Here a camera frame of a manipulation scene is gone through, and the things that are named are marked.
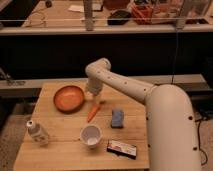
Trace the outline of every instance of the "floor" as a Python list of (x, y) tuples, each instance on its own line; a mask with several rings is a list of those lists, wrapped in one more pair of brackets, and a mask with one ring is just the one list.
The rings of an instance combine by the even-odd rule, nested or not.
[[(8, 117), (0, 134), (0, 171), (13, 170), (13, 164), (26, 131), (25, 123), (30, 117), (30, 114), (23, 115), (17, 112), (13, 112)], [(208, 155), (208, 163), (203, 166), (203, 171), (213, 171), (213, 120), (203, 121), (200, 133), (202, 149)]]

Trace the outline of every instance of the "bottle cap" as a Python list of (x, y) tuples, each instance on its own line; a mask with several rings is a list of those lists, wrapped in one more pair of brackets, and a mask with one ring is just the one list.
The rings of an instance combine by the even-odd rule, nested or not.
[(27, 121), (27, 128), (34, 129), (35, 126), (36, 126), (36, 123), (33, 122), (32, 120)]

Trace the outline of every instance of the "plastic bottle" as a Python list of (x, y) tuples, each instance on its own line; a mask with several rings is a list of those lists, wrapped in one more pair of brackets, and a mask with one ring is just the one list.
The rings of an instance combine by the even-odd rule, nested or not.
[(45, 146), (49, 143), (49, 135), (39, 123), (29, 120), (26, 126), (29, 135), (35, 142), (38, 142), (40, 146)]

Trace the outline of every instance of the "table top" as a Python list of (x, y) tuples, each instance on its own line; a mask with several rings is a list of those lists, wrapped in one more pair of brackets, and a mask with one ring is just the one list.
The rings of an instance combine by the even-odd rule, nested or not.
[[(46, 8), (45, 2), (40, 1), (24, 22), (22, 27), (84, 27), (84, 13), (69, 11), (71, 5), (82, 5), (82, 0), (57, 0), (52, 1), (52, 7)], [(108, 27), (107, 18), (115, 10), (107, 10), (105, 7), (102, 12), (93, 12), (95, 19), (94, 26)], [(213, 24), (213, 18), (210, 15), (213, 12), (211, 4), (205, 19), (209, 24)], [(138, 26), (133, 20), (129, 20), (122, 27)]]
[[(88, 149), (80, 141), (80, 131), (87, 124), (92, 95), (85, 93), (80, 110), (70, 114), (59, 112), (53, 103), (57, 90), (76, 85), (84, 90), (85, 82), (45, 83), (35, 106), (32, 119), (40, 123), (50, 135), (47, 147), (39, 145), (26, 133), (16, 158), (14, 171), (24, 170), (113, 170), (149, 168), (145, 108), (128, 96), (104, 85), (102, 106), (91, 121), (102, 131), (98, 147)], [(112, 129), (112, 109), (124, 111), (124, 128)], [(106, 151), (108, 140), (137, 146), (136, 160)]]

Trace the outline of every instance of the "cable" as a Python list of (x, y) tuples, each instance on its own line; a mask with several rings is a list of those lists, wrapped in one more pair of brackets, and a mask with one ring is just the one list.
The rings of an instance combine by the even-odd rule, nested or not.
[(200, 152), (202, 152), (205, 156), (205, 161), (203, 163), (201, 163), (202, 166), (204, 166), (205, 164), (208, 163), (208, 156), (207, 156), (206, 152), (201, 148), (201, 138), (200, 138), (200, 126), (204, 120), (206, 120), (206, 119), (204, 117), (202, 117), (201, 119), (198, 119), (195, 121), (195, 122), (198, 122), (198, 126), (197, 126), (198, 148), (199, 148)]
[(176, 61), (177, 61), (177, 56), (178, 56), (178, 49), (179, 49), (179, 35), (178, 35), (178, 30), (177, 28), (175, 29), (176, 33), (176, 48), (175, 48), (175, 54), (173, 58), (173, 64), (172, 64), (172, 81), (171, 84), (174, 84), (174, 75), (175, 75), (175, 70), (176, 70)]
[[(30, 21), (29, 25), (26, 26), (26, 27), (35, 27), (35, 26), (40, 26), (40, 25), (44, 25), (44, 27), (46, 27), (46, 21), (45, 21), (45, 14), (42, 12), (44, 10), (46, 10), (46, 8), (41, 8), (41, 9), (38, 9), (36, 11), (33, 11), (29, 16), (28, 16), (28, 20)], [(40, 14), (41, 15), (41, 18), (40, 19), (37, 19), (37, 20), (41, 20), (42, 22), (41, 23), (38, 23), (38, 24), (32, 24), (32, 21), (33, 19), (31, 19), (32, 15), (33, 14)]]

